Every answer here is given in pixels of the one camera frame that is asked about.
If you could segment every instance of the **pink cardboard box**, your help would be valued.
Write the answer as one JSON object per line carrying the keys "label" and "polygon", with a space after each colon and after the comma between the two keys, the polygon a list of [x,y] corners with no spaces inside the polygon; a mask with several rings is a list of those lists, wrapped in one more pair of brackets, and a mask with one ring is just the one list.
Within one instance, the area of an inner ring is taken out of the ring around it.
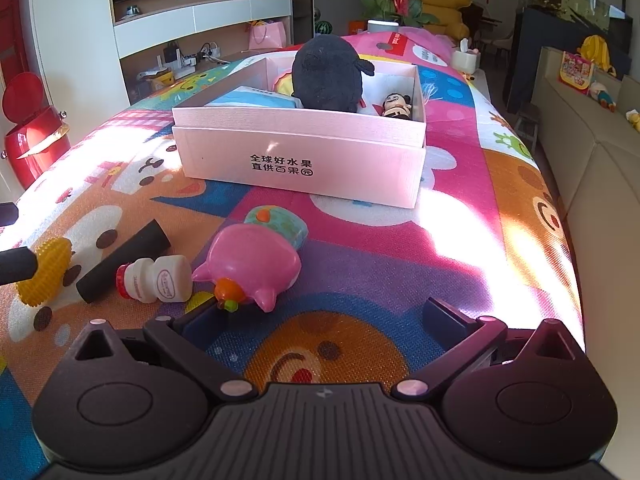
{"label": "pink cardboard box", "polygon": [[[238,86],[273,90],[294,56],[270,54],[174,108],[174,137],[185,175],[413,208],[426,153],[414,65],[373,61],[376,76],[370,81],[362,76],[367,107],[368,100],[381,105],[394,91],[408,94],[417,104],[412,121],[324,110],[204,106]],[[380,83],[372,81],[376,77]]]}

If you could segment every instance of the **red trash can lid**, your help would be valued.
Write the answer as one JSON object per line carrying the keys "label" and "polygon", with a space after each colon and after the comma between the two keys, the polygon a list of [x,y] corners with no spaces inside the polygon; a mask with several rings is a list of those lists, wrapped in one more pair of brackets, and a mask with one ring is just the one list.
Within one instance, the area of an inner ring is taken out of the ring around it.
{"label": "red trash can lid", "polygon": [[2,111],[12,123],[23,124],[42,108],[44,86],[32,72],[15,76],[4,90]]}

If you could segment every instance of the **blue tissue package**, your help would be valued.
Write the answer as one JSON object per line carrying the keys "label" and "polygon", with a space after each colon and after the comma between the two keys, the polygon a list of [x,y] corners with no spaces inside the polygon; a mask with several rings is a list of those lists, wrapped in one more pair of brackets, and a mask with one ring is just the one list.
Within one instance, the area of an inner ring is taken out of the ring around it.
{"label": "blue tissue package", "polygon": [[277,92],[269,92],[252,88],[251,86],[239,86],[231,92],[227,92],[213,99],[205,106],[251,106],[263,108],[302,108],[300,99],[289,97]]}

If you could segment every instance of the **yellow leather recliner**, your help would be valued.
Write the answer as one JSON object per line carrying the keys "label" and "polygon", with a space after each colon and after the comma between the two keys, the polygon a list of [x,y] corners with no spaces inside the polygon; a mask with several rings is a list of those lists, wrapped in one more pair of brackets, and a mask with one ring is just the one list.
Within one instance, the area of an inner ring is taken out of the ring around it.
{"label": "yellow leather recliner", "polygon": [[462,23],[458,9],[468,7],[472,0],[422,0],[422,12],[433,14],[440,23],[425,25],[432,34],[449,36],[455,43],[469,37],[469,28]]}

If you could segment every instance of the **small plastic bottle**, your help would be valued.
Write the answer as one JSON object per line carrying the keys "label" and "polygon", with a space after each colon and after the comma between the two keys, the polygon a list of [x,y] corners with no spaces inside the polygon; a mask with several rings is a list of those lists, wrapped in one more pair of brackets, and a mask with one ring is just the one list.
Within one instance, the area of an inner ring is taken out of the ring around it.
{"label": "small plastic bottle", "polygon": [[123,298],[153,303],[187,301],[193,291],[191,266],[181,254],[160,256],[156,261],[140,258],[120,266],[116,288]]}

